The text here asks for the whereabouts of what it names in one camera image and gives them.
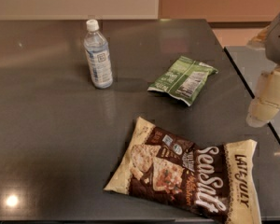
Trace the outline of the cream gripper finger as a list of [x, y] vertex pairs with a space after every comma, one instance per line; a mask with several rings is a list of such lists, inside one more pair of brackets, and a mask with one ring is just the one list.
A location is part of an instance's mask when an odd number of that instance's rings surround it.
[[251, 101], [246, 122], [258, 128], [270, 122], [280, 111], [280, 65], [271, 72], [263, 71], [259, 77], [255, 98]]

